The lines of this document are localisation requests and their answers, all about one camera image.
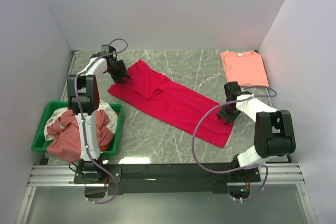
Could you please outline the magenta red t shirt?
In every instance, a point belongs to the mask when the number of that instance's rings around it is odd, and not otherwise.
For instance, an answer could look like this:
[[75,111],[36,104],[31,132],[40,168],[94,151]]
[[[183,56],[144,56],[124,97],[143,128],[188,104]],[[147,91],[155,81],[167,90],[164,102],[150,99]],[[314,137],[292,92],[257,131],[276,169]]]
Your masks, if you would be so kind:
[[133,64],[128,73],[131,80],[109,88],[112,96],[188,134],[195,133],[212,145],[225,146],[233,126],[221,122],[215,112],[202,119],[218,102],[170,80],[142,60]]

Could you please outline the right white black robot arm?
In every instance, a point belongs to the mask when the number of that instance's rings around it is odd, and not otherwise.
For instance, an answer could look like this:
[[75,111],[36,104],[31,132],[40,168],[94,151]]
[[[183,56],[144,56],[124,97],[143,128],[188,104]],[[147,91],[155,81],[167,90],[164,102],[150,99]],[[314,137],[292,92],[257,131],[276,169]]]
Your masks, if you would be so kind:
[[275,109],[260,98],[272,98],[277,92],[266,86],[242,87],[237,81],[224,85],[226,103],[216,113],[225,125],[232,126],[240,114],[255,123],[254,143],[232,160],[227,172],[232,179],[241,182],[249,175],[249,169],[276,156],[286,156],[296,150],[292,117],[287,110]]

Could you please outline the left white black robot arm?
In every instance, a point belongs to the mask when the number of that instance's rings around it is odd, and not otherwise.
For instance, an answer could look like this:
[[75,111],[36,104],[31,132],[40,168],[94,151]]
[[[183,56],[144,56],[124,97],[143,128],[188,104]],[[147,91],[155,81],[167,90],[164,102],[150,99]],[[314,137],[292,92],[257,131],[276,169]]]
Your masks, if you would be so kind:
[[91,56],[89,63],[77,74],[67,77],[68,107],[75,114],[79,127],[81,154],[78,174],[86,174],[93,183],[99,183],[111,173],[103,166],[97,139],[96,118],[100,104],[97,78],[108,73],[114,83],[124,84],[131,79],[123,60],[117,59],[123,48],[117,51],[111,43],[102,45],[99,53]]

